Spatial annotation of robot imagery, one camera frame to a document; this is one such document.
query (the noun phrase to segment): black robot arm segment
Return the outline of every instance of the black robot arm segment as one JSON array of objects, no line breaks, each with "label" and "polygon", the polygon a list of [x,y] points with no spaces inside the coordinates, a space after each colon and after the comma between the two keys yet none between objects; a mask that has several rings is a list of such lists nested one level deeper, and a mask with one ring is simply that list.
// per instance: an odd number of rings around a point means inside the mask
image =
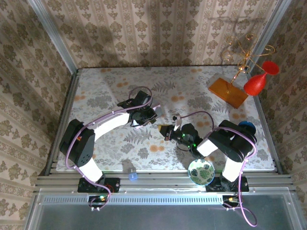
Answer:
[{"label": "black robot arm segment", "polygon": [[[140,90],[134,99],[129,98],[126,101],[118,103],[117,106],[126,109],[145,104],[149,100],[150,95]],[[156,101],[153,101],[150,105],[146,107],[128,110],[127,112],[130,114],[128,122],[131,122],[131,126],[145,126],[149,122],[154,123],[156,117],[158,116],[154,110],[157,107],[155,103]]]},{"label": "black robot arm segment", "polygon": [[175,126],[159,126],[160,133],[165,137],[165,141],[175,140],[178,144],[182,144],[189,149],[189,152],[197,159],[203,159],[197,146],[202,142],[199,137],[198,131],[190,124],[185,124],[181,129],[174,130]]},{"label": "black robot arm segment", "polygon": [[[256,129],[254,126],[249,126],[244,123],[235,125],[230,121],[224,120],[221,122],[219,127],[228,127],[234,129],[244,134],[252,142],[257,142],[255,138]],[[218,131],[212,132],[210,136],[208,136],[208,139],[227,157],[235,162],[243,162],[247,154],[253,149],[253,147],[244,138],[227,130],[220,129]]]},{"label": "black robot arm segment", "polygon": [[[72,139],[83,127],[83,122],[74,119],[69,122],[64,136],[60,142],[59,150],[66,155]],[[86,128],[74,143],[69,159],[78,167],[84,166],[93,156],[95,142],[95,132],[92,129]]]}]

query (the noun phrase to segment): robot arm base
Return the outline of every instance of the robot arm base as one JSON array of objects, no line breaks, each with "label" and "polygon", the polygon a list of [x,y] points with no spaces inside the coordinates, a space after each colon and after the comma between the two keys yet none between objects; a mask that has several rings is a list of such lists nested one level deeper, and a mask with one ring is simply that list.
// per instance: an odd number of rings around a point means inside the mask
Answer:
[{"label": "robot arm base", "polygon": [[[120,189],[120,178],[105,178],[104,176],[99,179],[97,184],[107,186],[111,189],[112,193],[118,193]],[[103,194],[107,193],[106,189],[94,186],[87,182],[85,178],[81,178],[78,184],[78,193],[88,193],[88,194]]]},{"label": "robot arm base", "polygon": [[[206,186],[206,192],[238,192],[238,182],[238,178],[234,182],[231,182],[220,174],[220,177],[215,177]],[[241,192],[249,192],[248,181],[244,176],[241,178]]]}]

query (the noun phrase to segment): small blue object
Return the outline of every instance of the small blue object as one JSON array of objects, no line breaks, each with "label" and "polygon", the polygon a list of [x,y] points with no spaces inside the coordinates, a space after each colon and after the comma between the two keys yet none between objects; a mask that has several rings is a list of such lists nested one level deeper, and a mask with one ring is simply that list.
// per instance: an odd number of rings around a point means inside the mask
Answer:
[{"label": "small blue object", "polygon": [[255,127],[254,124],[251,123],[250,121],[241,121],[241,122],[239,123],[239,126],[249,126],[249,127],[253,128],[254,131],[256,132],[256,127]]},{"label": "small blue object", "polygon": [[134,167],[129,168],[128,172],[129,172],[129,174],[128,174],[129,180],[134,181],[134,180],[138,179],[138,175],[137,175],[136,169]]}]

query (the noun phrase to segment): aluminum frame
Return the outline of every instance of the aluminum frame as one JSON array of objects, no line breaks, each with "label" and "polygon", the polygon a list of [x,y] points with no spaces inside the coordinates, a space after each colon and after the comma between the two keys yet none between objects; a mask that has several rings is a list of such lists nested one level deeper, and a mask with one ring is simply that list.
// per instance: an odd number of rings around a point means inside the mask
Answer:
[{"label": "aluminum frame", "polygon": [[[247,78],[248,79],[251,78],[250,72],[247,73]],[[264,112],[263,112],[263,109],[262,109],[262,106],[261,106],[261,103],[260,103],[260,99],[259,99],[258,96],[254,96],[254,102],[255,102],[256,109],[257,109],[257,112],[258,112],[258,115],[259,115],[259,118],[260,118],[260,122],[261,122],[261,125],[262,125],[262,128],[263,128],[263,133],[264,133],[264,136],[267,140],[268,147],[269,147],[271,156],[273,157],[277,172],[279,174],[283,174],[283,169],[282,169],[282,166],[280,164],[280,161],[279,161],[279,158],[278,158],[278,155],[277,155],[274,143],[273,143],[273,139],[272,139],[269,127],[268,127],[268,123],[265,120]]]},{"label": "aluminum frame", "polygon": [[[282,19],[284,13],[288,9],[292,0],[279,0],[274,8],[271,17],[269,18],[267,24],[265,25],[263,32],[253,49],[253,54],[262,54],[265,46],[272,37],[276,27],[278,26],[280,20]],[[253,59],[254,62],[257,62],[259,57]],[[255,67],[255,64],[252,61],[248,61],[247,65],[250,66],[250,72]]]},{"label": "aluminum frame", "polygon": [[43,2],[41,0],[29,0],[29,4],[33,8],[34,12],[38,16],[40,22],[42,23],[44,29],[48,33],[52,43],[56,47],[57,51],[61,55],[63,61],[65,62],[67,68],[70,70],[71,74],[77,71],[77,66],[75,65],[69,49],[66,48],[62,38],[61,33],[57,26],[54,24],[49,13],[47,12]]},{"label": "aluminum frame", "polygon": [[[235,195],[233,192],[207,193],[205,187],[195,185],[186,173],[139,173],[138,180],[131,182],[127,174],[108,173],[107,177],[121,178],[121,187],[114,198],[125,197],[212,197],[217,195]],[[287,211],[294,229],[304,229],[306,221],[302,209],[295,194],[295,187],[292,184],[291,176],[278,175],[276,172],[267,173],[244,173],[249,183],[250,191],[242,193],[245,195],[283,195],[287,204]],[[77,173],[60,173],[50,176],[39,176],[29,217],[26,223],[26,230],[34,230],[39,220],[39,214],[46,196],[57,197],[87,197],[87,193],[77,193],[80,175]]]},{"label": "aluminum frame", "polygon": [[73,100],[74,100],[74,97],[76,95],[77,88],[78,88],[79,78],[80,78],[79,71],[73,74],[71,77],[71,84],[68,89],[68,94],[67,94],[66,102],[63,108],[62,116],[60,119],[59,127],[58,127],[54,142],[51,147],[50,155],[47,160],[46,169],[44,172],[45,176],[48,176],[50,174],[52,164],[54,161],[57,160],[59,156],[59,144],[61,141],[61,137],[64,135],[66,127],[68,125],[68,121],[69,121],[69,117],[70,117],[70,113],[72,109],[72,103],[73,103]]}]

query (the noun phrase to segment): wire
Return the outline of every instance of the wire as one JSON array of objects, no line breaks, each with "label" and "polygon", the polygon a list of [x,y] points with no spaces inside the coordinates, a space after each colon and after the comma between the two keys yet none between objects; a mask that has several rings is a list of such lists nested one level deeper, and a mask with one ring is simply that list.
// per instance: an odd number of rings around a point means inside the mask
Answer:
[{"label": "wire", "polygon": [[[229,204],[227,204],[227,203],[223,203],[225,206],[227,206],[229,209],[233,209],[233,210],[235,210],[235,209],[238,209],[238,208],[241,208],[241,207],[232,207],[231,205],[229,205]],[[255,226],[254,227],[256,227],[257,226],[257,218],[256,218],[256,216],[255,216],[255,214],[251,211],[251,210],[249,210],[247,207],[243,207],[243,209],[245,210],[245,211],[247,211],[247,212],[249,212],[252,216],[253,216],[253,218],[255,219]]]},{"label": "wire", "polygon": [[111,186],[111,185],[109,185],[109,184],[106,184],[106,187],[108,187],[108,188],[112,191],[112,193],[114,192],[113,186]]},{"label": "wire", "polygon": [[104,120],[106,120],[106,119],[108,119],[108,118],[110,118],[110,117],[113,117],[115,114],[123,113],[123,112],[126,112],[126,111],[131,110],[131,109],[143,108],[144,106],[149,105],[149,104],[152,102],[152,100],[153,100],[153,92],[152,92],[148,87],[146,87],[146,86],[138,86],[138,87],[134,88],[133,90],[131,90],[130,93],[129,93],[129,98],[130,98],[130,96],[131,96],[132,91],[134,91],[135,89],[138,89],[138,88],[145,88],[145,89],[147,89],[147,90],[149,91],[149,93],[150,93],[150,99],[148,100],[148,102],[146,102],[145,104],[141,104],[141,105],[138,105],[138,106],[131,107],[131,108],[125,108],[125,109],[119,109],[119,110],[116,110],[116,111],[112,111],[112,112],[110,112],[110,113],[108,113],[108,114],[106,114],[106,115],[103,115],[103,116],[101,116],[101,117],[95,119],[94,121],[89,122],[88,124],[84,125],[84,126],[77,132],[77,134],[76,134],[75,137],[72,139],[71,144],[69,145],[69,147],[68,147],[68,149],[67,149],[67,153],[66,153],[66,157],[65,157],[65,165],[66,165],[66,167],[67,167],[68,169],[75,169],[76,171],[78,171],[78,172],[81,174],[81,176],[82,176],[88,183],[90,183],[90,184],[92,184],[92,185],[94,185],[94,186],[98,186],[98,187],[104,188],[104,189],[106,189],[106,191],[108,192],[108,196],[107,196],[106,202],[105,202],[105,204],[104,204],[102,207],[104,207],[104,206],[108,203],[108,201],[110,200],[110,197],[111,197],[111,191],[110,191],[110,189],[109,189],[108,187],[102,185],[102,184],[97,184],[97,183],[91,181],[90,179],[88,179],[88,178],[83,174],[83,172],[81,172],[81,170],[79,169],[79,167],[78,167],[77,165],[74,164],[73,166],[69,166],[69,164],[68,164],[69,154],[70,154],[71,149],[72,149],[74,143],[76,142],[77,138],[78,138],[79,135],[83,132],[83,130],[85,130],[87,127],[92,126],[92,125],[94,125],[94,124],[96,124],[96,123],[102,122],[102,121],[104,121]]},{"label": "wire", "polygon": [[[256,216],[255,216],[254,213],[252,213],[249,209],[243,207],[243,204],[242,204],[241,178],[242,178],[243,169],[245,168],[246,163],[248,162],[248,160],[249,160],[251,157],[253,157],[253,156],[257,153],[257,147],[256,147],[256,145],[254,144],[254,142],[252,142],[248,137],[246,137],[246,136],[243,135],[242,133],[240,133],[240,132],[238,132],[238,131],[236,131],[236,130],[234,130],[234,129],[232,129],[232,128],[227,128],[227,127],[216,127],[216,128],[214,128],[212,131],[210,131],[210,132],[204,137],[204,140],[205,140],[212,132],[217,131],[217,130],[220,130],[220,129],[227,130],[227,131],[233,132],[233,133],[235,133],[235,134],[241,136],[241,137],[244,138],[246,141],[248,141],[248,142],[252,145],[252,147],[253,147],[253,149],[254,149],[253,152],[252,152],[249,156],[247,156],[247,157],[244,159],[243,164],[242,164],[242,167],[241,167],[241,170],[240,170],[240,174],[239,174],[239,184],[238,184],[239,207],[237,207],[237,208],[240,208],[240,209],[241,209],[241,212],[242,212],[242,215],[243,215],[245,221],[246,221],[250,226],[256,227],[256,226],[257,226],[257,223],[258,223],[258,222],[257,222]],[[249,213],[252,214],[252,216],[253,216],[254,219],[255,219],[255,223],[254,223],[254,224],[252,224],[252,223],[248,220],[248,218],[247,218],[246,215],[245,215],[244,210],[246,210],[246,211],[248,211]]]},{"label": "wire", "polygon": [[212,129],[214,129],[213,117],[212,117],[211,114],[208,113],[207,111],[196,111],[196,112],[191,113],[191,114],[188,114],[188,115],[186,115],[186,116],[181,116],[180,118],[183,119],[183,118],[186,118],[186,117],[188,117],[188,116],[192,116],[192,115],[194,115],[194,114],[199,114],[199,113],[205,113],[205,114],[207,114],[207,115],[211,118],[211,121],[212,121]]},{"label": "wire", "polygon": [[103,205],[94,204],[94,201],[95,201],[95,200],[100,200],[101,202],[105,202],[105,201],[106,201],[106,198],[103,197],[103,199],[101,199],[100,197],[93,197],[93,198],[90,200],[90,204],[89,204],[89,207],[90,207],[90,208],[93,208],[93,205],[95,205],[95,206],[98,206],[99,209],[102,209],[102,207],[103,207],[105,204],[103,204]]}]

